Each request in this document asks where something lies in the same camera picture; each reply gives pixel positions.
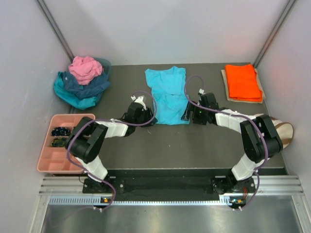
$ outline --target folded cloth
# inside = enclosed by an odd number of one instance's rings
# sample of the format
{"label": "folded cloth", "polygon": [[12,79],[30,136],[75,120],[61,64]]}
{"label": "folded cloth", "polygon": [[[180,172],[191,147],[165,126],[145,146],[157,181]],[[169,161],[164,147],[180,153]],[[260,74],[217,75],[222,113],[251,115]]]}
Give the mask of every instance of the folded cloth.
{"label": "folded cloth", "polygon": [[80,85],[87,85],[93,78],[102,74],[103,67],[94,58],[76,56],[68,67]]}
{"label": "folded cloth", "polygon": [[184,93],[186,70],[172,67],[168,70],[145,71],[146,81],[157,104],[156,119],[158,124],[189,124],[181,120],[188,104]]}
{"label": "folded cloth", "polygon": [[262,101],[261,102],[251,102],[251,101],[246,101],[246,100],[235,100],[235,99],[232,99],[229,97],[229,91],[228,91],[228,82],[227,82],[227,76],[225,74],[225,70],[222,69],[222,77],[223,77],[223,80],[224,80],[224,84],[225,84],[225,95],[227,97],[227,100],[228,101],[232,101],[232,102],[244,102],[244,103],[262,103],[264,99],[266,99],[266,95],[262,89],[262,86],[261,86],[261,83],[260,83],[260,79],[259,79],[259,76],[258,76],[258,72],[257,70],[255,69],[257,75],[256,75],[256,80],[257,80],[257,84],[258,84],[258,87],[260,89],[260,91],[262,91]]}
{"label": "folded cloth", "polygon": [[64,82],[64,89],[73,93],[80,100],[98,97],[110,86],[108,75],[104,72],[95,77],[88,85],[79,85],[75,77],[69,72],[61,72],[60,76]]}
{"label": "folded cloth", "polygon": [[249,64],[245,66],[226,65],[225,73],[229,97],[235,100],[262,102],[262,91],[256,79],[256,71]]}

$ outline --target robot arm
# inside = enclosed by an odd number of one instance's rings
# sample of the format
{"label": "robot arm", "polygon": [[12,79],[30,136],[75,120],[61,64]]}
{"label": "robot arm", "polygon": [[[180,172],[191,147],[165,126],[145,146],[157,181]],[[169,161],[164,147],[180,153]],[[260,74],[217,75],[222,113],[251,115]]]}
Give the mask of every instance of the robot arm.
{"label": "robot arm", "polygon": [[[151,108],[146,107],[144,96],[131,97],[133,102],[122,118],[111,119],[111,121],[96,120],[88,125],[78,138],[73,142],[70,153],[88,170],[88,173],[103,180],[108,174],[107,169],[103,166],[98,154],[105,138],[126,137],[135,131],[136,126],[128,126],[123,122],[132,124],[142,124],[153,117]],[[65,148],[67,149],[73,137],[80,129],[92,119],[84,117],[79,124],[73,129],[68,137]],[[152,126],[156,119],[142,127]]]}
{"label": "robot arm", "polygon": [[213,179],[214,190],[223,194],[229,191],[240,190],[245,186],[245,183],[250,181],[255,168],[259,167],[265,159],[265,151],[263,143],[258,136],[253,125],[243,117],[232,115],[245,116],[251,119],[260,129],[268,148],[268,159],[279,153],[283,149],[282,141],[268,115],[248,116],[233,112],[230,109],[219,108],[218,103],[213,93],[204,93],[204,90],[199,91],[200,100],[198,105],[206,108],[218,110],[218,113],[203,110],[197,106],[188,103],[187,109],[182,116],[182,119],[188,120],[190,112],[192,121],[196,124],[206,125],[207,122],[217,126],[222,126],[234,130],[242,135],[243,147],[245,154],[240,161],[230,169],[226,179]]}

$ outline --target teal basket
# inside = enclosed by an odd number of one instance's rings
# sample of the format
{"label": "teal basket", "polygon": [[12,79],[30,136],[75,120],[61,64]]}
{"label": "teal basket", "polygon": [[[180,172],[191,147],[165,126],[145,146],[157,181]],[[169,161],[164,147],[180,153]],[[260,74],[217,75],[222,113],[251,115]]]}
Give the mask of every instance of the teal basket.
{"label": "teal basket", "polygon": [[[108,80],[109,80],[109,76],[111,73],[111,63],[104,58],[94,58],[94,59],[103,66],[104,73],[107,75]],[[54,91],[59,98],[61,98],[62,100],[70,104],[71,106],[77,109],[80,109],[80,110],[85,110],[87,108],[96,106],[99,103],[102,97],[102,94],[103,94],[101,93],[97,97],[91,97],[91,98],[80,100],[74,94],[69,93],[64,89],[64,83],[60,75],[58,75],[58,77],[56,78],[54,82]]]}

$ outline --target orange folded towel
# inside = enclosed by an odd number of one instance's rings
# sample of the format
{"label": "orange folded towel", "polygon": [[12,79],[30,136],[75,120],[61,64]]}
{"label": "orange folded towel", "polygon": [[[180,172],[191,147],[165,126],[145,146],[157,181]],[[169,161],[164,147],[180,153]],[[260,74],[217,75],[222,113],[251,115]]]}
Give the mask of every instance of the orange folded towel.
{"label": "orange folded towel", "polygon": [[249,64],[245,66],[225,66],[229,97],[235,100],[261,102],[262,91],[256,80],[256,71]]}

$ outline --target purple cable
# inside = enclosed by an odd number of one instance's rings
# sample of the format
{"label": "purple cable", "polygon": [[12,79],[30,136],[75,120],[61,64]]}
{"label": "purple cable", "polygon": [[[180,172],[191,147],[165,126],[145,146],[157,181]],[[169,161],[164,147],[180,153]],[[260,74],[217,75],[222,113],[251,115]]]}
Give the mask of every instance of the purple cable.
{"label": "purple cable", "polygon": [[[257,131],[257,133],[258,133],[258,135],[259,135],[259,137],[260,137],[260,139],[261,139],[261,141],[262,141],[263,148],[264,148],[264,161],[263,161],[263,163],[262,163],[260,166],[256,167],[255,170],[259,170],[260,168],[262,168],[262,167],[266,164],[266,162],[268,161],[268,147],[267,147],[267,143],[266,143],[266,141],[264,140],[264,138],[263,138],[263,136],[262,136],[262,134],[261,134],[261,131],[260,131],[260,129],[257,127],[257,125],[256,125],[250,118],[248,118],[247,116],[236,115],[236,114],[230,114],[230,113],[218,111],[218,110],[211,109],[211,108],[206,108],[206,107],[203,107],[203,106],[198,105],[198,104],[196,104],[195,102],[191,101],[190,98],[189,98],[189,96],[187,95],[187,85],[188,85],[189,81],[190,81],[191,79],[193,79],[193,78],[199,78],[199,79],[201,80],[201,82],[204,83],[202,77],[200,77],[200,76],[198,76],[198,75],[191,76],[190,78],[187,79],[186,84],[185,84],[185,87],[184,87],[184,92],[185,92],[186,98],[188,99],[188,101],[189,101],[191,104],[193,104],[193,105],[196,106],[196,107],[199,107],[199,108],[208,110],[208,111],[210,111],[210,112],[221,113],[221,114],[229,115],[229,116],[232,116],[232,117],[242,117],[242,118],[248,120],[248,121],[252,124],[252,126],[254,127],[254,129]],[[259,181],[259,174],[256,173],[256,172],[254,172],[254,174],[257,176],[257,179],[258,179],[258,184],[257,184],[256,190],[255,190],[254,194],[252,195],[252,197],[250,198],[250,200],[246,203],[245,206],[243,206],[243,207],[241,208],[241,210],[245,209],[245,207],[248,206],[248,204],[254,199],[255,195],[256,195],[257,192],[258,192],[259,183],[260,183],[260,181]]]}
{"label": "purple cable", "polygon": [[[148,120],[147,122],[142,123],[142,124],[132,124],[132,123],[127,123],[127,122],[123,122],[123,121],[118,121],[118,123],[122,123],[122,124],[124,124],[124,125],[129,125],[129,126],[144,126],[144,125],[148,125],[149,123],[151,123],[151,122],[154,120],[154,118],[156,117],[157,105],[156,105],[156,100],[154,99],[154,97],[153,97],[150,93],[148,93],[148,92],[146,92],[146,91],[136,91],[136,92],[134,92],[132,95],[135,95],[136,93],[145,93],[145,94],[147,94],[148,96],[150,96],[150,97],[152,98],[152,101],[154,102],[154,107],[155,107],[154,116],[153,116],[150,120]],[[71,147],[72,147],[74,141],[78,138],[78,136],[82,133],[82,131],[83,131],[88,125],[90,125],[91,123],[93,123],[93,122],[95,122],[95,121],[97,121],[97,120],[98,120],[98,121],[99,121],[99,120],[100,120],[100,121],[105,121],[105,122],[113,122],[112,120],[108,120],[108,119],[94,119],[94,120],[89,121],[89,122],[86,123],[86,124],[77,132],[77,134],[72,138],[72,140],[71,140],[71,142],[69,143],[68,148],[67,148],[66,158],[69,160],[69,162],[71,162],[72,164],[76,165],[77,167],[82,168],[82,169],[84,170],[84,172],[86,172],[86,173],[88,172],[87,169],[85,169],[82,165],[80,165],[80,164],[78,164],[78,163],[72,161],[72,159],[70,158],[69,151],[71,150]],[[109,203],[107,206],[105,206],[105,207],[102,209],[102,211],[108,209],[108,208],[111,206],[112,202],[114,201],[114,199],[115,199],[115,197],[116,197],[116,193],[117,193],[116,189],[115,189],[114,186],[113,186],[112,184],[110,184],[109,182],[107,182],[107,181],[105,181],[105,180],[102,180],[102,179],[99,179],[98,177],[96,177],[96,176],[94,176],[94,175],[92,175],[92,174],[90,174],[90,173],[88,173],[88,175],[89,175],[90,177],[94,178],[94,179],[97,179],[97,180],[103,182],[104,184],[108,185],[108,186],[112,189],[112,198],[111,198],[111,201],[110,201],[110,203]],[[79,212],[80,210],[89,209],[89,208],[93,208],[93,207],[91,207],[91,206],[82,207],[82,208],[80,208],[80,209],[74,211],[73,213],[71,213],[70,215],[68,215],[67,217],[65,217],[61,222],[57,223],[56,225],[53,225],[53,224],[52,224],[51,215],[49,215],[49,224],[51,225],[51,227],[57,227],[57,226],[59,226],[61,223],[63,223],[64,221],[66,221],[68,218],[70,218],[71,216],[75,215],[75,214],[76,214],[77,212]]]}

